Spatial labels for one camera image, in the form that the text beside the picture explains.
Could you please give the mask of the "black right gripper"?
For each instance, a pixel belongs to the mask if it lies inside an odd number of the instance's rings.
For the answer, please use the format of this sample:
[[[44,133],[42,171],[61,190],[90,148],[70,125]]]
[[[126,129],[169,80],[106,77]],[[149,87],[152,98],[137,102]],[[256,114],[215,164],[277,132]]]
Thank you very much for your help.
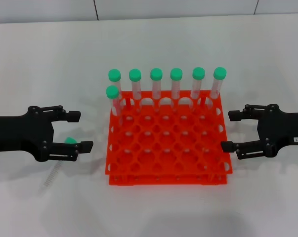
[[[275,157],[286,146],[298,146],[298,113],[286,113],[277,104],[246,104],[242,111],[229,111],[230,121],[257,119],[260,141],[221,142],[225,153],[236,153],[238,159]]]

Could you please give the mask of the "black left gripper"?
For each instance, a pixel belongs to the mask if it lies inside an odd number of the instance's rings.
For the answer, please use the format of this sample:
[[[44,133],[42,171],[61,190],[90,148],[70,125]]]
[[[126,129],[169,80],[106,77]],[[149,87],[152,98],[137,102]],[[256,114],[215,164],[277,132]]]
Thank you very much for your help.
[[[0,116],[0,152],[25,151],[39,162],[76,161],[91,152],[93,142],[53,143],[52,122],[79,122],[80,117],[80,111],[66,112],[61,105],[30,106],[21,116]]]

